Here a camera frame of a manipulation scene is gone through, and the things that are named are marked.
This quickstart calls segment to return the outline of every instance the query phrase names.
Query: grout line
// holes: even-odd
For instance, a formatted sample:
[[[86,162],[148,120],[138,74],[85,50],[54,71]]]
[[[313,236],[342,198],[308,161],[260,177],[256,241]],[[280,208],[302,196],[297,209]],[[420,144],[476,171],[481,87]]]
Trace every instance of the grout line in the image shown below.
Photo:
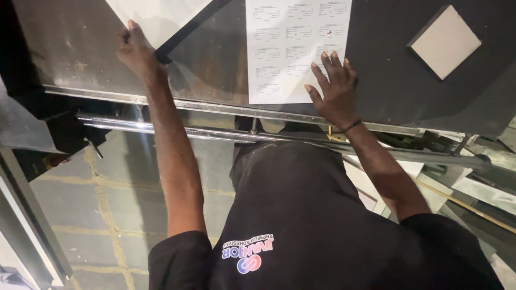
[[[129,269],[129,271],[131,273],[142,274],[142,275],[148,275],[149,274],[149,271],[140,270],[140,269]]]
[[[128,181],[114,181],[110,180],[107,177],[99,174],[95,174],[96,176],[92,179],[81,179],[75,176],[55,176],[55,175],[49,175],[44,174],[37,178],[37,180],[43,180],[43,181],[59,181],[63,183],[71,183],[71,184],[100,184],[102,186],[109,186],[114,188],[125,188],[125,189],[143,189],[146,191],[152,191],[152,192],[158,192],[163,193],[163,189],[160,185],[157,184],[151,184],[151,183],[136,183],[136,182],[128,182]],[[224,191],[219,189],[212,189],[203,187],[202,191],[205,194],[212,194],[212,195],[223,195],[223,196],[230,196],[235,197],[235,193],[232,191]]]
[[[67,225],[53,225],[52,230],[54,232],[69,233],[69,234],[85,234],[85,235],[99,235],[99,236],[111,235],[109,230],[91,230],[91,229],[85,229],[85,228],[71,227],[71,226],[67,226]],[[150,237],[150,238],[154,237],[154,238],[162,238],[162,239],[167,238],[167,234],[158,233],[158,232],[139,232],[139,231],[120,230],[117,228],[117,233],[122,236],[129,236],[129,237]],[[208,239],[212,245],[215,245],[219,241],[219,238],[209,237]]]
[[[72,265],[72,269],[74,271],[87,271],[87,272],[95,272],[95,273],[123,273],[124,269],[122,267],[99,267],[99,266],[85,266],[85,265]],[[149,271],[129,268],[127,269],[131,273],[148,275]]]
[[[111,212],[109,211],[109,206],[107,204],[107,197],[106,193],[102,190],[101,184],[98,182],[98,179],[96,179],[96,172],[95,172],[95,156],[93,155],[93,148],[92,147],[86,147],[85,153],[84,153],[84,161],[86,164],[88,164],[91,168],[91,175],[93,177],[93,180],[95,181],[95,193],[97,197],[97,202],[99,204],[99,211],[104,218],[104,221],[109,227],[109,235],[111,236],[111,243],[113,246],[113,250],[115,252],[115,257],[117,259],[118,266],[122,268],[122,274],[125,277],[125,282],[127,284],[128,290],[135,290],[134,286],[134,279],[131,275],[131,272],[129,272],[129,269],[127,267],[127,263],[125,262],[125,254],[122,249],[122,245],[120,244],[120,241],[118,240],[118,230],[117,230],[117,224],[115,222],[115,219],[111,215]]]
[[[67,225],[53,225],[52,230],[54,232],[70,233],[70,234],[86,234],[86,235],[109,235],[109,230],[91,230],[84,228],[76,228]]]
[[[77,279],[72,275],[72,277],[70,277],[69,283],[72,283],[72,286],[73,286],[73,289],[74,290],[82,290],[80,285],[79,285],[79,282],[77,281]]]
[[[122,267],[99,267],[99,266],[86,266],[86,265],[72,265],[74,271],[88,271],[95,273],[123,273]]]

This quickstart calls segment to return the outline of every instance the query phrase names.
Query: black wristband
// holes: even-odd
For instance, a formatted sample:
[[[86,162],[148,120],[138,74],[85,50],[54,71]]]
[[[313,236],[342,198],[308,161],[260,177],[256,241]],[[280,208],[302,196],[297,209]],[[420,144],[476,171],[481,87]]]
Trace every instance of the black wristband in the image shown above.
[[[344,130],[342,130],[342,133],[346,133],[347,131],[355,128],[356,126],[362,124],[362,119],[358,119],[357,121],[355,121],[355,123],[351,124],[349,127],[345,128]]]

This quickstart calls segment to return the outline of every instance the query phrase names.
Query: tiled floor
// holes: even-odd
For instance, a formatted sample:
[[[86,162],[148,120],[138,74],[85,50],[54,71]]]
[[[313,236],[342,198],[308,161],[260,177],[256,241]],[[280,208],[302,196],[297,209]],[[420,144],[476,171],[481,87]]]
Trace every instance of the tiled floor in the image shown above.
[[[204,188],[204,214],[214,245],[233,204],[233,144],[191,140]],[[112,131],[30,183],[74,275],[66,289],[148,288],[147,255],[166,238],[167,212],[154,136]]]

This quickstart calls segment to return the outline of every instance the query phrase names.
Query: printed logo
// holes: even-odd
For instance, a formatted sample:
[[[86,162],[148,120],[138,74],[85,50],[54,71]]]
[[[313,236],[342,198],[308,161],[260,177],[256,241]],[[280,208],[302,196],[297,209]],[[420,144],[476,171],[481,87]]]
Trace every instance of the printed logo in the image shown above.
[[[240,258],[236,269],[242,274],[258,270],[262,265],[262,258],[257,255],[262,251],[271,251],[274,236],[261,235],[249,240],[232,240],[222,245],[222,258]]]
[[[254,254],[249,258],[242,258],[236,263],[236,269],[242,273],[246,274],[250,271],[256,271],[262,265],[262,258],[260,256]]]

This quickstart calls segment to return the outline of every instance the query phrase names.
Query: paper sheet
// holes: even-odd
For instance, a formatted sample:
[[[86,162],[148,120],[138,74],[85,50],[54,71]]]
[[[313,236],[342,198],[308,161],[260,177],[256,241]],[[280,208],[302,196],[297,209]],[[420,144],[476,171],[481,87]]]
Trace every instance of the paper sheet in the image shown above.
[[[136,21],[158,49],[212,0],[106,0],[122,23]]]
[[[326,74],[324,51],[344,61],[350,13],[351,0],[246,0],[249,103],[311,103],[310,64]]]

